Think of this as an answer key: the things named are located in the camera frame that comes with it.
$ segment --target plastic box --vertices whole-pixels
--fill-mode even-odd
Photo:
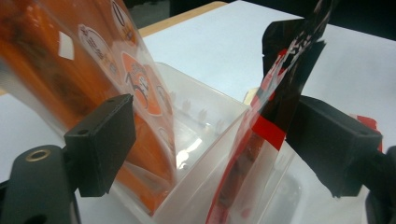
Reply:
[[[111,193],[142,223],[205,223],[236,131],[248,107],[166,64],[157,63],[157,66],[173,101],[177,185],[152,217],[122,185],[116,183]],[[256,209],[259,217],[264,215],[293,156],[294,152],[287,148],[279,153],[271,172],[271,184],[262,191]]]

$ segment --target black clamp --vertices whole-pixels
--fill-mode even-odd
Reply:
[[[370,224],[396,223],[396,147],[378,151],[382,135],[332,106],[302,96],[286,141],[333,197],[364,185]]]
[[[64,135],[66,147],[22,153],[0,188],[0,223],[80,223],[75,190],[110,190],[135,141],[133,96],[111,98]]]

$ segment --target white table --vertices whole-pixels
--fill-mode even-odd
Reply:
[[[262,34],[266,27],[271,21],[294,18],[237,1],[149,35],[145,42],[154,61],[167,63],[242,101],[246,92],[257,87],[262,79]],[[376,119],[384,134],[384,148],[396,145],[396,42],[330,25],[323,38],[327,46],[303,94],[346,113]],[[11,96],[0,96],[0,106],[0,181],[4,181],[13,158],[24,150],[44,144],[61,147],[63,141]],[[312,189],[315,176],[300,174],[305,171],[300,161],[293,161],[289,175],[300,180],[305,193],[292,223],[361,223],[361,208],[350,207],[351,211],[346,211],[350,217],[336,215],[337,209],[326,209],[330,192]],[[133,220],[109,196],[78,203],[85,223]],[[362,202],[351,200],[343,206],[356,203]]]

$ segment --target orange packaging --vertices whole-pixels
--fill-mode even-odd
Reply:
[[[0,59],[62,130],[107,98],[134,95],[137,139],[117,179],[152,214],[175,185],[172,107],[123,2],[0,0],[0,5]]]

